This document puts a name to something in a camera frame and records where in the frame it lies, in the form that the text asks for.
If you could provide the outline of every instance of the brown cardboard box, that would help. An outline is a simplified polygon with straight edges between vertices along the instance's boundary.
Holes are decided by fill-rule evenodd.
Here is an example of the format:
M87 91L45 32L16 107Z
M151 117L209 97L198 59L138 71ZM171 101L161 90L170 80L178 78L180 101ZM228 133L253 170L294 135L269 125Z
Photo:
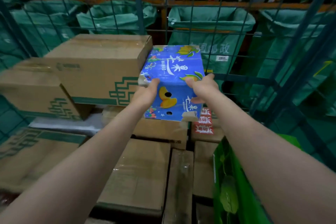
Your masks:
M191 128L191 140L192 141L206 141L206 142L213 142L219 143L224 137L224 131L219 124L219 119L212 117L212 128L214 134L200 134L196 133L194 130L194 124Z
M162 224L191 224L194 153L173 149Z
M24 128L0 146L0 188L23 192L75 151L86 136Z
M169 155L168 143L130 139L98 199L98 205L160 216Z
M194 187L192 193L196 196L213 197L214 175L212 155L217 146L217 143L195 142Z
M43 58L75 103L126 106L153 47L149 35L80 34Z
M124 107L107 106L103 110L102 123L107 124ZM141 118L133 134L136 137L160 139L171 143L172 148L185 150L187 146L188 123L173 120L152 120Z
M89 115L93 106L74 104L55 74L22 71L20 66L0 74L0 92L24 116L81 120Z

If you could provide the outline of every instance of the blue mango box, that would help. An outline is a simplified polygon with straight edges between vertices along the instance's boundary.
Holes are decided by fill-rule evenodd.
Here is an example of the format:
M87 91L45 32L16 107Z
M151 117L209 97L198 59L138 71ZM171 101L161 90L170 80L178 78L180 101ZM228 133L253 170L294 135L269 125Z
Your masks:
M201 52L193 45L155 45L143 66L138 83L147 86L153 78L159 78L157 96L146 111L145 118L158 120L198 121L202 104L191 103L195 97L186 82L204 76Z

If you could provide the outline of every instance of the forearm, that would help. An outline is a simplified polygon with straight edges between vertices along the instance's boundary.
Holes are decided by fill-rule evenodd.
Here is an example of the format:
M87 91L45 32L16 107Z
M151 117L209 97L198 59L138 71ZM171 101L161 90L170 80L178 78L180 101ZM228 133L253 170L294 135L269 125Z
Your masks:
M336 175L216 91L205 97L275 223L331 223Z
M15 200L0 223L84 223L145 110L131 103Z

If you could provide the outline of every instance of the hand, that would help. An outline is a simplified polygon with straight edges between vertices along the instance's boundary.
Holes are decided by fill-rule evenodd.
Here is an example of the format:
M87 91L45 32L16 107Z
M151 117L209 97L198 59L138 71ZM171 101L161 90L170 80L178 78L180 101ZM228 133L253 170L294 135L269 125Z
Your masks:
M152 105L158 91L160 79L152 79L147 88L138 86L138 89L133 95L131 103L136 103L143 106L146 110Z
M186 78L185 82L192 88L197 95L197 97L192 98L191 102L194 104L205 103L205 98L207 94L211 94L214 90L219 91L218 84L213 80L215 78L214 74L208 74L203 77L201 81L195 82L192 78Z

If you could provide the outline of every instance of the barcode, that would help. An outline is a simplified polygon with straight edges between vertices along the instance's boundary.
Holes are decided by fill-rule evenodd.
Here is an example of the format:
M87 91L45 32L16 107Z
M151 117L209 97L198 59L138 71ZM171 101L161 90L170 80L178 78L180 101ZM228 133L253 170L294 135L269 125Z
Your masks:
M229 56L217 56L216 61L228 61Z

